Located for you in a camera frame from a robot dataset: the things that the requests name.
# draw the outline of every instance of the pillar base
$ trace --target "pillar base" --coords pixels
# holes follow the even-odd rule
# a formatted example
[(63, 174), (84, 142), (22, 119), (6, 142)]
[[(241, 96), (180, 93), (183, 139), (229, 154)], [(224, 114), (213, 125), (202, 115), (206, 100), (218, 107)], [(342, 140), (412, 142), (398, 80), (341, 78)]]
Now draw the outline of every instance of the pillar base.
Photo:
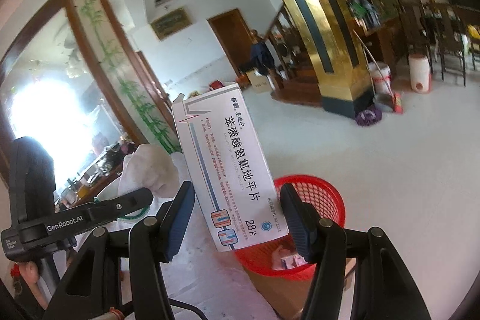
[(374, 90), (370, 86), (362, 95), (355, 100), (343, 100), (322, 96), (322, 107), (327, 112), (355, 118), (358, 113), (371, 106), (374, 102)]

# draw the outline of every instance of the golden pillar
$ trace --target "golden pillar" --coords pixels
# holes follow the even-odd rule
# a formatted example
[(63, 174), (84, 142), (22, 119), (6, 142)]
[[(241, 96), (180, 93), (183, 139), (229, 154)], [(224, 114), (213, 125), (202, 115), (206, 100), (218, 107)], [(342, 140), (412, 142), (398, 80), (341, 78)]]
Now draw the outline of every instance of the golden pillar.
[(354, 118), (373, 90), (355, 21), (345, 0), (283, 0), (303, 38), (318, 78), (322, 106)]

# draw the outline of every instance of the wooden door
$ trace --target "wooden door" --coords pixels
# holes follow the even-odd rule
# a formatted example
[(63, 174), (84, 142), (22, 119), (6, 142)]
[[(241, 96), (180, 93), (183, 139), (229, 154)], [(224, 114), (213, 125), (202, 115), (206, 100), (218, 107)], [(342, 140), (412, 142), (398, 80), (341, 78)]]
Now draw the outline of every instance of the wooden door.
[(219, 14), (210, 18), (208, 23), (236, 74), (240, 75), (239, 68), (245, 67), (250, 62), (250, 47), (253, 43), (240, 10), (233, 9)]

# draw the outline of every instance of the purple mop head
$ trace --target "purple mop head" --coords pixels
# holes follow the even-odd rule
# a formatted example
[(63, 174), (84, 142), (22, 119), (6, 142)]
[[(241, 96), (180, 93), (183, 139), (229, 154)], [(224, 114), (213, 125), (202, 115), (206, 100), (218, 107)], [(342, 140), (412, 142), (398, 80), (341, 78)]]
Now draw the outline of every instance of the purple mop head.
[(361, 111), (355, 121), (361, 127), (371, 127), (382, 119), (382, 111), (377, 109), (375, 105)]

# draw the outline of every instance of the chair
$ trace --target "chair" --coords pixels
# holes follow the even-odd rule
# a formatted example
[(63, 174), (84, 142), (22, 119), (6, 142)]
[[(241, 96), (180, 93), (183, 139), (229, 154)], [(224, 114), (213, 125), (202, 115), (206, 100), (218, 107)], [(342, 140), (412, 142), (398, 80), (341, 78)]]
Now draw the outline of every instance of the chair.
[(480, 38), (477, 31), (480, 31), (480, 11), (466, 7), (455, 7), (455, 14), (460, 17), (463, 25), (469, 27), (466, 29), (468, 37), (470, 38), (470, 52), (472, 54), (473, 69), (476, 70), (476, 58), (475, 55), (480, 55)]
[(421, 33), (421, 29), (418, 25), (417, 14), (420, 19), (421, 26), (425, 26), (425, 14), (423, 12), (422, 4), (402, 4), (403, 10), (400, 10), (400, 19), (402, 21), (403, 30), (406, 37), (406, 53), (407, 61), (408, 54), (410, 53), (410, 46), (413, 47), (413, 51), (416, 51), (418, 47), (426, 48), (426, 55), (430, 63), (430, 71), (433, 73), (431, 49), (429, 37)]
[[(456, 76), (463, 76), (463, 85), (467, 84), (467, 72), (465, 66), (465, 50), (462, 41), (464, 34), (463, 24), (452, 6), (445, 3), (433, 3), (431, 9), (439, 16), (434, 18), (435, 30), (440, 46), (440, 58), (442, 64), (442, 80), (445, 80), (445, 72)], [(460, 69), (447, 68), (445, 61), (446, 52), (455, 55), (460, 60)]]

